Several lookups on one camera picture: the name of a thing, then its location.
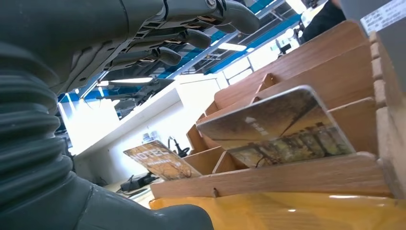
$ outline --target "label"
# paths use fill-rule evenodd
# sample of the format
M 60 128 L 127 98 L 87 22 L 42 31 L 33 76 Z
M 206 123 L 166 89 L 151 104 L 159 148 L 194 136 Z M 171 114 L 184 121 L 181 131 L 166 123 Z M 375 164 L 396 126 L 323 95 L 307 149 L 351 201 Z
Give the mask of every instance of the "label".
M 406 0 L 392 0 L 361 18 L 366 32 L 380 31 L 406 16 Z

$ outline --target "blue ceiling beam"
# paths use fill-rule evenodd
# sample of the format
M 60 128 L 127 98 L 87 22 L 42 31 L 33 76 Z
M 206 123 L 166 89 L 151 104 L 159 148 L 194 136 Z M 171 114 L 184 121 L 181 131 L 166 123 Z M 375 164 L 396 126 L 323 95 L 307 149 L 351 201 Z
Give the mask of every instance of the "blue ceiling beam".
M 275 26 L 272 30 L 268 31 L 266 34 L 264 34 L 263 36 L 259 37 L 258 39 L 254 40 L 252 43 L 250 43 L 247 46 L 247 49 L 256 48 L 256 47 L 262 45 L 263 43 L 265 43 L 266 41 L 274 38 L 275 36 L 277 36 L 278 34 L 283 32 L 287 28 L 290 28 L 290 27 L 296 25 L 300 21 L 300 17 L 301 17 L 301 15 L 299 15 L 299 14 L 289 17 L 285 21 L 281 22 L 279 25 Z M 236 52 L 236 53 L 230 55 L 229 57 L 223 59 L 220 63 L 213 66 L 210 70 L 208 70 L 204 74 L 216 73 L 218 71 L 221 71 L 224 68 L 226 68 L 227 66 L 229 66 L 234 60 L 241 59 L 248 54 L 249 53 L 247 51 Z

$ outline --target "black device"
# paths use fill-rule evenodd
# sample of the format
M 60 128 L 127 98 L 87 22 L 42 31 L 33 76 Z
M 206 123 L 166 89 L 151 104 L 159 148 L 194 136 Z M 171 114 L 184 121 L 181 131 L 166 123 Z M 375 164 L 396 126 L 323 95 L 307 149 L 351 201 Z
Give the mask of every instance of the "black device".
M 180 146 L 179 146 L 179 143 L 172 136 L 169 136 L 169 138 L 168 138 L 168 149 L 170 149 L 170 140 L 173 140 L 175 142 L 175 146 L 176 146 L 176 149 L 177 149 L 177 152 L 178 152 L 178 156 L 183 158 L 183 157 L 186 157 L 188 155 L 188 152 L 189 152 L 190 148 L 187 147 L 187 148 L 181 149 Z
M 130 177 L 130 179 L 128 179 L 128 181 L 126 181 L 125 183 L 120 185 L 121 189 L 119 191 L 117 191 L 117 193 L 131 192 L 136 189 L 140 189 L 140 188 L 152 183 L 156 179 L 158 179 L 158 177 L 152 176 L 151 172 L 149 172 L 145 176 L 140 176 L 137 178 L 134 178 L 134 175 L 132 175 Z

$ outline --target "wooden display rack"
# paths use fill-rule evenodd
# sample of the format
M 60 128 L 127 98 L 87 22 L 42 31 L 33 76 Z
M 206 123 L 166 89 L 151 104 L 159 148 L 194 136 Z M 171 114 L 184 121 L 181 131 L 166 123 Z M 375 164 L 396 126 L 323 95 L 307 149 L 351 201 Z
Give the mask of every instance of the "wooden display rack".
M 377 56 L 376 52 L 372 53 L 373 57 Z M 371 43 L 361 28 L 355 23 L 343 22 L 216 93 L 214 102 L 197 121 L 200 123 L 229 113 L 298 85 L 310 85 L 358 153 L 247 169 L 217 143 L 201 135 L 194 126 L 188 132 L 193 153 L 184 159 L 204 176 L 153 184 L 151 189 L 155 198 L 259 192 L 402 197 L 400 184 L 406 183 L 394 181 L 397 181 L 395 175 L 404 169 L 392 166 L 395 163 L 391 161 L 392 149 L 384 149 L 382 145 L 391 128 L 382 125 L 387 123 L 388 116 L 379 121 L 383 119 L 379 112 L 383 108 L 377 112 L 377 104 L 382 107 L 385 103 L 380 98 L 382 86 L 377 86 L 376 82 L 375 99 L 374 78 L 371 77 L 375 71 L 371 61 Z M 383 173 L 382 165 L 390 170 Z

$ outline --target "yellow surface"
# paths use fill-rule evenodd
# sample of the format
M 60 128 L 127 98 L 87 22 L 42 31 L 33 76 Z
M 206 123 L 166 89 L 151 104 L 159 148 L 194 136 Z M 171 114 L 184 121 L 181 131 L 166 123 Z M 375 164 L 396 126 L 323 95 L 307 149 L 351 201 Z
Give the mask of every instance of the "yellow surface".
M 309 193 L 241 194 L 219 198 L 161 198 L 151 209 L 192 204 L 215 230 L 406 230 L 406 201 Z

